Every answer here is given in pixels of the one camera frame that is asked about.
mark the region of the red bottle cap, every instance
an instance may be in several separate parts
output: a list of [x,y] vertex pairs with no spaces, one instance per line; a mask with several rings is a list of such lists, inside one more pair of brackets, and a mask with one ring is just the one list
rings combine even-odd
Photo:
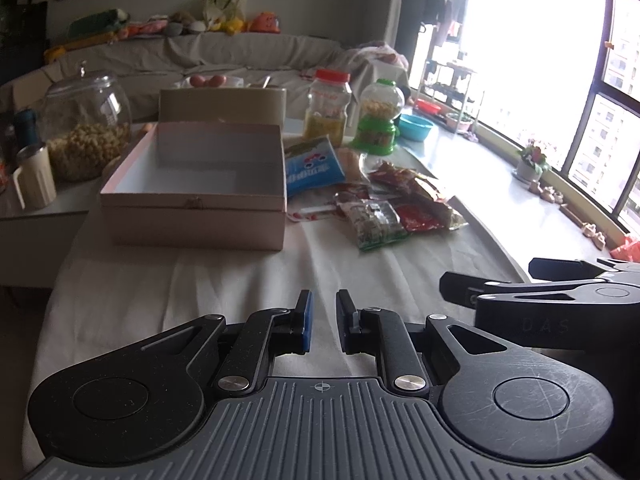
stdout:
[[338,72],[337,70],[329,70],[328,68],[319,68],[316,70],[316,79],[329,81],[331,83],[348,83],[351,79],[351,74]]

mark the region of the side table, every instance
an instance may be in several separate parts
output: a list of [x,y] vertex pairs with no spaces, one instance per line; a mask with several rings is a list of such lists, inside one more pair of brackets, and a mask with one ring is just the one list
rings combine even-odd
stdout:
[[100,186],[100,178],[56,184],[58,197],[36,211],[22,210],[8,186],[0,195],[0,285],[53,288]]

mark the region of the potted plant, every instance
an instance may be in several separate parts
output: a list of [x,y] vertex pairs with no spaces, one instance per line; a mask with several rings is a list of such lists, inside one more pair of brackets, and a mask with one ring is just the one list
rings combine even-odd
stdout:
[[[459,112],[449,112],[446,115],[447,118],[447,128],[450,130],[456,129],[456,124],[458,124],[458,115]],[[474,123],[474,118],[467,114],[466,112],[462,113],[462,118],[460,119],[460,126],[458,127],[458,131],[456,133],[463,134],[469,131],[470,126]]]
[[540,179],[543,171],[549,169],[543,148],[535,140],[520,150],[520,161],[516,167],[516,176],[524,182],[535,182]]

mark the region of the floor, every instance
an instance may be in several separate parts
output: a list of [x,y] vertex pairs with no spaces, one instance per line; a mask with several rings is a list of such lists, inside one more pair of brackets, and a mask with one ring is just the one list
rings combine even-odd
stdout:
[[[446,181],[524,269],[534,256],[595,259],[607,256],[558,210],[528,193],[513,169],[486,148],[448,132],[406,145]],[[30,374],[48,292],[16,293],[15,306],[0,290],[0,480],[24,475],[20,444]]]

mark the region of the green gumball machine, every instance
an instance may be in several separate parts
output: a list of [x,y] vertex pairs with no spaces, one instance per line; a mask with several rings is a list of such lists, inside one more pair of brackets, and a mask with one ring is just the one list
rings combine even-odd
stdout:
[[404,95],[393,81],[378,79],[367,86],[360,97],[360,120],[351,147],[372,155],[389,155],[398,134],[394,119],[403,107]]

